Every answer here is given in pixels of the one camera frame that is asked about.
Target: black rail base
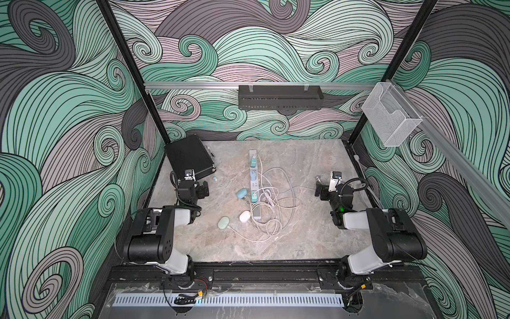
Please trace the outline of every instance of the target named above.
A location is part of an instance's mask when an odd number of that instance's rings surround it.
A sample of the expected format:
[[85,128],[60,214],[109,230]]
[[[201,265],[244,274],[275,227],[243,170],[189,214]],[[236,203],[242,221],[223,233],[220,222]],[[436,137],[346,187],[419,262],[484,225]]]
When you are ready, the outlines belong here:
[[[271,289],[282,289],[289,284],[303,285],[310,290],[328,290],[342,295],[344,300],[352,296],[351,290],[344,290],[338,285],[335,273],[340,265],[340,259],[313,260],[279,260],[279,261],[235,261],[235,262],[195,262],[195,283],[190,287],[177,285],[168,275],[154,266],[114,266],[110,271],[103,293],[105,298],[112,284],[143,284],[160,282],[161,288],[172,289],[172,292],[197,292],[207,288],[215,292],[243,292],[248,287],[260,285]],[[443,315],[436,304],[427,283],[416,266],[394,264],[393,267],[382,268],[367,277],[365,289],[372,289],[373,284],[398,287],[409,283],[419,283],[423,287],[427,301],[434,311],[436,318]],[[103,305],[97,305],[93,318],[99,316]]]

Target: gray marble surface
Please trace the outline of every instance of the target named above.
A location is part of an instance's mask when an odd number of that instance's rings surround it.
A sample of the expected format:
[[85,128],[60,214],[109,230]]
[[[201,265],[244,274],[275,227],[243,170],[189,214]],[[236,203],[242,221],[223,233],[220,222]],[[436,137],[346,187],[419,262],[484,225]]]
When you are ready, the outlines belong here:
[[[217,227],[220,218],[227,216],[230,226],[243,236],[253,240],[266,238],[252,225],[239,220],[239,215],[249,209],[248,204],[235,195],[243,187],[249,189],[249,150],[257,150],[264,171],[279,166],[285,170],[293,186],[314,188],[315,176],[321,176],[322,182],[328,183],[332,170],[341,171],[344,180],[356,177],[340,140],[208,141],[204,144],[215,155],[217,167],[214,174],[200,180],[209,183],[210,196],[198,201],[202,214],[193,224],[176,227],[174,231],[174,248],[190,255],[194,261],[340,258],[370,244],[368,231],[340,230],[333,225],[329,203],[320,201],[314,197],[312,190],[303,188],[294,189],[296,197],[300,199],[296,204],[300,206],[294,210],[291,221],[278,237],[255,243],[241,238],[230,229],[220,230]],[[149,202],[150,207],[175,203],[170,171],[170,163],[165,158]],[[280,171],[274,170],[264,175],[280,191],[289,189]],[[355,210],[364,210],[369,204],[362,193],[354,193]],[[291,192],[279,196],[284,197],[291,197]],[[280,204],[292,206],[292,199]],[[267,221],[271,215],[268,209],[263,209],[262,221]],[[282,209],[284,225],[290,215],[291,209]]]

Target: patterned wall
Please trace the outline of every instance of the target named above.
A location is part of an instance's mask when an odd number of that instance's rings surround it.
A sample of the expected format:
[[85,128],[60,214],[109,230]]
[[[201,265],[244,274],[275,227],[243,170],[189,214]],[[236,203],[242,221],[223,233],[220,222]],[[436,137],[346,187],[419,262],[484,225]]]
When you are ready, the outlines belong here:
[[139,98],[95,0],[0,2],[2,318],[92,314],[163,156]]
[[[395,80],[507,199],[510,2],[473,1],[427,20]],[[355,150],[385,207],[427,241],[421,266],[446,318],[510,316],[510,231],[420,130],[385,148],[370,125]]]
[[[440,1],[437,10],[464,0]],[[421,1],[111,0],[146,81],[377,82]],[[319,111],[240,111],[237,91],[154,90],[172,139],[346,138],[368,92]]]

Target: vertical black pole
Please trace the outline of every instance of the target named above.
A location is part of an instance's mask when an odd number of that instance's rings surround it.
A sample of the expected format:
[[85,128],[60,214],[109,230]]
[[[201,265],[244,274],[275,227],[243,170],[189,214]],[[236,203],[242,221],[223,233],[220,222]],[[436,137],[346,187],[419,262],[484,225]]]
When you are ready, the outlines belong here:
[[[388,68],[386,69],[386,72],[382,76],[381,82],[385,82],[386,80],[390,80],[393,78],[395,73],[397,73],[397,70],[404,60],[405,56],[413,46],[416,38],[420,34],[421,29],[423,28],[423,25],[428,19],[428,16],[432,12],[432,9],[436,5],[436,2],[438,0],[425,0],[423,4],[420,7],[420,10],[416,14],[415,19],[413,20],[413,23],[409,26],[409,29],[407,33],[405,34],[404,39],[402,40],[402,43],[398,47],[397,53],[393,56],[393,59],[390,62],[390,65],[388,65]],[[349,136],[349,140],[347,143],[349,145],[353,145],[358,136],[361,133],[361,130],[365,126],[365,123],[367,122],[367,117],[362,114],[360,119],[358,120],[358,123],[356,124],[356,127],[352,131],[351,135]]]
[[135,59],[131,55],[128,43],[126,42],[124,35],[120,30],[119,24],[115,19],[115,15],[113,14],[112,8],[110,7],[108,0],[96,0],[96,2],[97,5],[99,6],[99,9],[101,10],[101,13],[103,14],[103,17],[105,18],[106,24],[108,25],[108,28],[110,29],[110,32],[113,35],[113,38],[115,39],[115,42],[119,47],[120,53],[122,54],[122,57],[126,62],[127,68],[129,69],[131,76],[135,80],[135,84],[138,87],[140,94],[142,95],[142,99],[145,102],[147,109],[149,109],[149,113],[152,116],[154,123],[156,124],[156,128],[158,129],[165,144],[170,143],[170,137],[168,137],[165,126],[163,125],[163,121],[161,121],[161,118],[159,117],[158,109],[156,108],[156,105],[154,104],[154,101],[152,100],[150,95],[147,94],[147,92],[145,91],[142,74],[140,73],[140,70],[136,66]]

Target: vented metal panel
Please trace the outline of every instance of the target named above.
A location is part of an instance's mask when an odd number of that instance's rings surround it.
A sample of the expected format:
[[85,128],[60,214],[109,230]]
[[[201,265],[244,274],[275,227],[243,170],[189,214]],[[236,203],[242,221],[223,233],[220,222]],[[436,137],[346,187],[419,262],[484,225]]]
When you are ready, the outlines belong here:
[[[342,296],[335,293],[209,293],[209,297],[185,307],[343,307]],[[167,293],[173,307],[178,293]],[[163,293],[118,293],[113,307],[168,307]]]
[[320,110],[324,95],[318,85],[240,85],[241,110]]

